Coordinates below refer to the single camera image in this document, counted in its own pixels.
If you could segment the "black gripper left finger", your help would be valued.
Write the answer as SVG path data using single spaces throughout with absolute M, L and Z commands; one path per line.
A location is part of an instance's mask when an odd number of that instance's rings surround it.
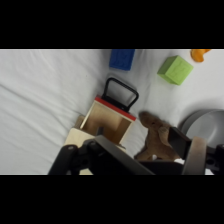
M 88 139 L 78 147 L 63 146 L 53 162 L 49 175 L 79 175 L 89 169 L 93 175 L 153 175 L 102 135 Z

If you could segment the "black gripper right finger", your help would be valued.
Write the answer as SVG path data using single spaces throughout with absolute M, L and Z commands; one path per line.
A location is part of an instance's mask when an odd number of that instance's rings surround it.
M 183 175 L 203 175 L 206 169 L 224 175 L 224 144 L 209 147 L 205 139 L 189 139 L 175 127 L 169 129 L 168 142 L 184 160 Z

